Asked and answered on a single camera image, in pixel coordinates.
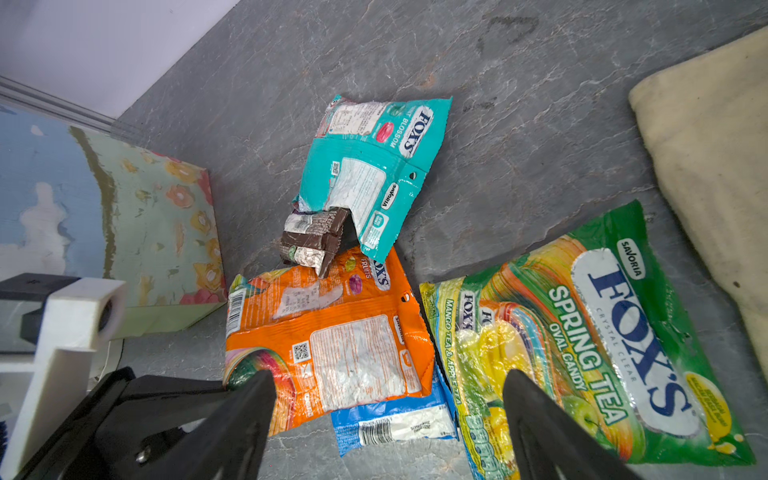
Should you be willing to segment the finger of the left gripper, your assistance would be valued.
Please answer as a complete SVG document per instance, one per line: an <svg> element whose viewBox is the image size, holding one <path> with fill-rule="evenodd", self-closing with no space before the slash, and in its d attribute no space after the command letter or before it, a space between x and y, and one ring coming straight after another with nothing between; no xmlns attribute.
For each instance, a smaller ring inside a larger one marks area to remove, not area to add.
<svg viewBox="0 0 768 480"><path fill-rule="evenodd" d="M209 417L216 381L108 374L16 473L18 479L237 479L237 450Z"/></svg>

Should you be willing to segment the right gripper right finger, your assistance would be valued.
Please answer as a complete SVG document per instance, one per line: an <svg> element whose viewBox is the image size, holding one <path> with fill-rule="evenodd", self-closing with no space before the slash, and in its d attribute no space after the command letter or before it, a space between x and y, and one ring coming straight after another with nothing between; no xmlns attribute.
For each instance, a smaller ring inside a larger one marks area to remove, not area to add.
<svg viewBox="0 0 768 480"><path fill-rule="evenodd" d="M636 479L524 372L508 372L503 401L522 479Z"/></svg>

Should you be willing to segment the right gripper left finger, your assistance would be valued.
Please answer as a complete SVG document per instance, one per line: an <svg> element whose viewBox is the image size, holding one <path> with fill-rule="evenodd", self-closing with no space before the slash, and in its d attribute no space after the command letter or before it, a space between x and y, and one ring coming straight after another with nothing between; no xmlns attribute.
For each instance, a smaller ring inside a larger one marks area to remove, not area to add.
<svg viewBox="0 0 768 480"><path fill-rule="evenodd" d="M276 402L268 371L260 371L202 424L136 479L256 479Z"/></svg>

